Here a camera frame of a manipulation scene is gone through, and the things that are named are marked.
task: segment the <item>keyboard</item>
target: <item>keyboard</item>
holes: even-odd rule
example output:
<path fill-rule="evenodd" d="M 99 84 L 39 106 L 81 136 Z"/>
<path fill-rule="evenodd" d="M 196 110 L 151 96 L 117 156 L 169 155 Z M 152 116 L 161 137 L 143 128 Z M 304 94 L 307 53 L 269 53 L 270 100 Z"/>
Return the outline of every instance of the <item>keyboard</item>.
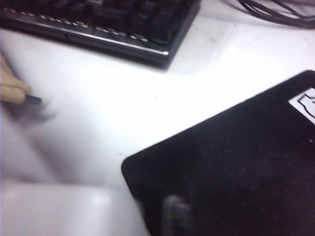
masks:
<path fill-rule="evenodd" d="M 200 0 L 0 0 L 0 26 L 170 62 Z"/>

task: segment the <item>white desk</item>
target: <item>white desk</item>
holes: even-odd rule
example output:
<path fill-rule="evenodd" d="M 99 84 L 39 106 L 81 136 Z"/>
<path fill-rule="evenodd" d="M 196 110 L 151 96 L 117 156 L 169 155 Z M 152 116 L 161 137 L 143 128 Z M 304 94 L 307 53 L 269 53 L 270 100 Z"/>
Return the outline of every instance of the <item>white desk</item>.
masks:
<path fill-rule="evenodd" d="M 11 163 L 4 173 L 122 194 L 129 194 L 120 171 L 126 157 L 315 69 L 314 30 L 264 22 L 217 0 L 203 1 L 167 70 L 15 31 L 0 33 L 13 70 L 44 101 L 43 108 L 22 109 L 18 120 L 9 121 L 27 144 L 6 148 L 10 132 L 4 131 L 2 156 L 18 161 L 33 153 L 49 169 L 45 175 L 32 164 Z"/>

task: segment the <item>black keyboard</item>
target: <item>black keyboard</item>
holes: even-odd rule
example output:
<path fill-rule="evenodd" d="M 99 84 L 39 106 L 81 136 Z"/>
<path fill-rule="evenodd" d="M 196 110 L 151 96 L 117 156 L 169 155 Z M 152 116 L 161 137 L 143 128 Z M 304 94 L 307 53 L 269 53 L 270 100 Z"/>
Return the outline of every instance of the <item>black keyboard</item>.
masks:
<path fill-rule="evenodd" d="M 168 62 L 200 0 L 0 0 L 0 25 Z"/>

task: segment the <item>keyboard key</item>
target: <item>keyboard key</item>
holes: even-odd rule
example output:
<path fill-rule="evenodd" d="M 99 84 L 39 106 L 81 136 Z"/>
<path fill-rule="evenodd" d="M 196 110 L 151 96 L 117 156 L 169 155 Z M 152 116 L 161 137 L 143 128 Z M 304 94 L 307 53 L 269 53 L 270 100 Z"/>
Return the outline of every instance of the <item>keyboard key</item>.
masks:
<path fill-rule="evenodd" d="M 51 8 L 51 14 L 56 18 L 67 18 L 67 7 L 73 2 L 73 0 L 57 0 L 53 3 Z"/>
<path fill-rule="evenodd" d="M 0 7 L 14 8 L 15 1 L 14 0 L 0 0 Z"/>
<path fill-rule="evenodd" d="M 160 14 L 156 16 L 149 26 L 150 39 L 156 43 L 168 44 L 174 31 L 173 16 Z"/>
<path fill-rule="evenodd" d="M 129 27 L 129 34 L 132 38 L 142 40 L 147 40 L 149 38 L 147 32 L 148 19 L 149 17 L 147 15 L 140 13 L 134 14 Z"/>
<path fill-rule="evenodd" d="M 158 11 L 158 2 L 153 0 L 144 0 L 139 7 L 139 13 L 147 16 L 153 15 Z"/>
<path fill-rule="evenodd" d="M 129 12 L 117 8 L 102 7 L 93 12 L 93 22 L 113 33 L 127 33 Z"/>
<path fill-rule="evenodd" d="M 166 2 L 161 5 L 161 13 L 166 15 L 174 15 L 180 8 L 180 2 Z"/>
<path fill-rule="evenodd" d="M 14 6 L 19 11 L 33 11 L 34 3 L 32 0 L 15 0 Z"/>
<path fill-rule="evenodd" d="M 71 21 L 87 22 L 90 12 L 89 4 L 85 2 L 76 2 L 68 7 L 67 19 Z"/>
<path fill-rule="evenodd" d="M 34 11 L 41 15 L 50 15 L 51 5 L 54 0 L 35 0 Z"/>

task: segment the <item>white object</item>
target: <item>white object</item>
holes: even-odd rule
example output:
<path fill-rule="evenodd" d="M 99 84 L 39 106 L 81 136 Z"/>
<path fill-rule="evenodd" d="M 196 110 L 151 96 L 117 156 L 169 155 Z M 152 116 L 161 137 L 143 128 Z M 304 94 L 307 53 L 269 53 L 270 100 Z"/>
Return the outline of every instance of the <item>white object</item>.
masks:
<path fill-rule="evenodd" d="M 310 88 L 295 96 L 289 103 L 315 124 L 315 89 Z"/>
<path fill-rule="evenodd" d="M 130 198 L 74 185 L 7 181 L 1 189 L 1 235 L 146 235 Z"/>

